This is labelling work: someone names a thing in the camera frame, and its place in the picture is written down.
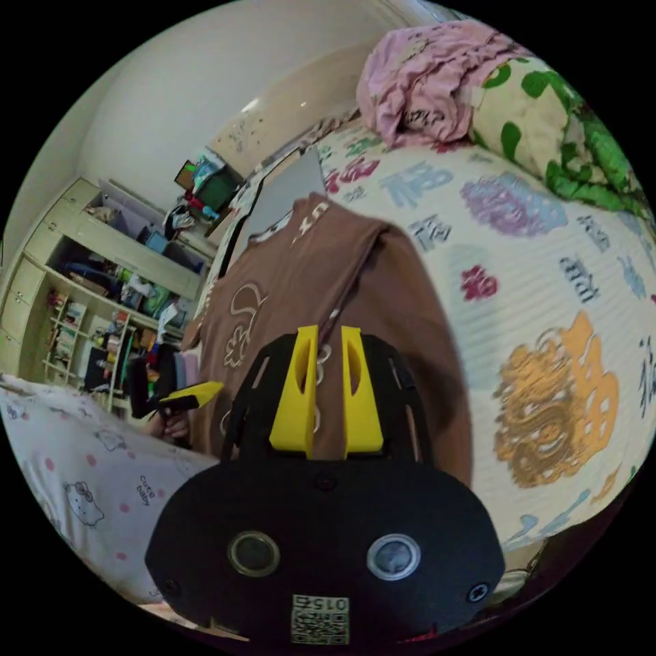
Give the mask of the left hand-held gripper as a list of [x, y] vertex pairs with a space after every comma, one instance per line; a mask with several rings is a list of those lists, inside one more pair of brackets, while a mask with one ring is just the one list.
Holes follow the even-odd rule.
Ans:
[[163, 428], [175, 417], [207, 405], [223, 390], [223, 383], [207, 381], [156, 398], [151, 404], [148, 428]]

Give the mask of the person's left hand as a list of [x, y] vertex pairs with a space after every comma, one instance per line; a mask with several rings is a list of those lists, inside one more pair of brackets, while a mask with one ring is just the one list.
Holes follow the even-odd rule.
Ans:
[[163, 415], [153, 413], [143, 426], [143, 432], [169, 445], [191, 449], [187, 413], [171, 414], [169, 410]]

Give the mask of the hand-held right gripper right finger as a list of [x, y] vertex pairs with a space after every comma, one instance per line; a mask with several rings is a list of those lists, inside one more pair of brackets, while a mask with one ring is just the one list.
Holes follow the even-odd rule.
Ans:
[[383, 432], [361, 330], [341, 328], [344, 458], [378, 454]]

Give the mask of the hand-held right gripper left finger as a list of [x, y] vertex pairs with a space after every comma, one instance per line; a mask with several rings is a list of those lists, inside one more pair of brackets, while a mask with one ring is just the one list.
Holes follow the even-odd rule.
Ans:
[[302, 454], [308, 459], [316, 419], [318, 327], [299, 327], [293, 338], [269, 443], [278, 452]]

